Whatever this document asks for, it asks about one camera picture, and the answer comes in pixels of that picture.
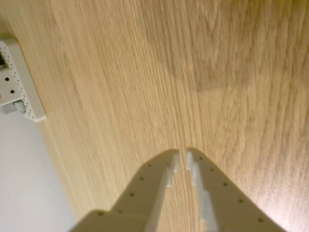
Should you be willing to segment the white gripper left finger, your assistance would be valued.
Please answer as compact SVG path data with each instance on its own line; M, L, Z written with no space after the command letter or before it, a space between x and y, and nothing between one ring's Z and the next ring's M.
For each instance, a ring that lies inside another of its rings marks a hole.
M93 210L73 232L155 232L166 188L178 170L179 150L166 150L144 163L109 211Z

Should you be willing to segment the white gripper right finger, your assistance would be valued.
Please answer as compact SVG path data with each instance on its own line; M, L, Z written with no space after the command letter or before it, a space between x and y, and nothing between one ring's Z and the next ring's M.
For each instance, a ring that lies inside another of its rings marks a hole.
M200 150L187 148L186 165L208 232L283 231Z

